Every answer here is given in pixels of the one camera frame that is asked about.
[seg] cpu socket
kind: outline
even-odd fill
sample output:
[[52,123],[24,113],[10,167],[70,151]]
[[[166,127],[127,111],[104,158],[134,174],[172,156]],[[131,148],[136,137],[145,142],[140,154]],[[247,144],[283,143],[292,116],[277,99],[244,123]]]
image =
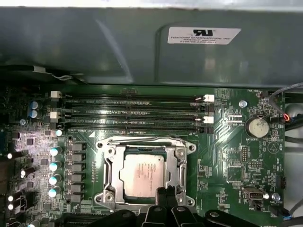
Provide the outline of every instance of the cpu socket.
[[104,153],[104,189],[96,204],[138,211],[155,204],[159,187],[174,186],[179,206],[194,206],[186,195],[187,155],[196,145],[171,137],[113,136],[96,143]]

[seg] foxconn label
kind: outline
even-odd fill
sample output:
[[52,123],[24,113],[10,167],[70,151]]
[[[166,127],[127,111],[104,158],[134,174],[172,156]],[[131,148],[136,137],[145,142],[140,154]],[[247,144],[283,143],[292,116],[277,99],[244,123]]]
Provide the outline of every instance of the foxconn label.
[[169,44],[227,45],[241,31],[240,28],[170,27]]

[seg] motherboard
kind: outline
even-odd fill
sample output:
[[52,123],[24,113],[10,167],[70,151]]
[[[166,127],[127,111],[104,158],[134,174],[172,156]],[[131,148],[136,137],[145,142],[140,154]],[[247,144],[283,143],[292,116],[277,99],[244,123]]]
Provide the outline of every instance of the motherboard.
[[[0,188],[6,225],[86,226],[155,204],[175,186],[200,216],[268,227],[283,207],[284,119],[270,90],[145,86],[5,87]],[[283,109],[283,95],[276,97]]]

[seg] wire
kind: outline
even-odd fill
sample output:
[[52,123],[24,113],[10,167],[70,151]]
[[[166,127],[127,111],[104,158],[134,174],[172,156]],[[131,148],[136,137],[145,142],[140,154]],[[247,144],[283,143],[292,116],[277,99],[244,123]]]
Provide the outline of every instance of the wire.
[[295,217],[282,222],[281,227],[297,226],[303,224],[303,217]]
[[290,121],[290,117],[287,115],[287,114],[283,114],[283,117],[284,117],[284,119],[285,119],[285,121]]
[[56,79],[61,80],[61,81],[66,81],[66,80],[72,79],[72,76],[69,76],[69,75],[64,75],[64,76],[61,76],[61,77],[57,77],[54,74],[52,74],[52,76],[55,77]]
[[14,225],[14,224],[16,224],[16,223],[18,223],[19,225],[25,227],[25,225],[24,225],[23,223],[19,222],[19,221],[15,221],[15,222],[13,222],[13,223],[10,223],[10,224],[8,224],[6,227],[11,226],[11,225]]
[[298,201],[298,202],[293,206],[293,208],[291,208],[291,209],[289,210],[289,214],[290,214],[290,215],[293,215],[294,212],[295,212],[297,209],[299,209],[301,206],[303,206],[303,199],[301,199],[300,201]]
[[293,84],[291,86],[288,87],[283,87],[278,89],[277,91],[275,91],[270,97],[269,97],[269,103],[271,104],[271,106],[278,111],[279,114],[282,114],[284,119],[288,122],[290,121],[290,117],[288,116],[288,114],[286,114],[275,102],[275,97],[285,91],[288,91],[290,89],[294,89],[297,87],[302,87],[303,86],[303,82],[302,83],[297,83],[297,84]]
[[303,139],[302,138],[294,138],[294,137],[290,137],[290,136],[285,136],[285,141],[290,142],[290,143],[303,144]]
[[303,126],[303,121],[297,121],[297,122],[293,122],[292,124],[286,125],[285,126],[285,131],[290,131],[293,129],[297,129]]

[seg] red wire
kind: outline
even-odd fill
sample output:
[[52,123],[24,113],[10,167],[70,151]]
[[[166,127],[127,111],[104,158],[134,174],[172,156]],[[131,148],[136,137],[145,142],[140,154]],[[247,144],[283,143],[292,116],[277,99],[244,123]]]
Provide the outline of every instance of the red wire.
[[283,117],[284,117],[284,119],[285,119],[285,121],[290,121],[290,117],[287,115],[287,114],[283,114]]

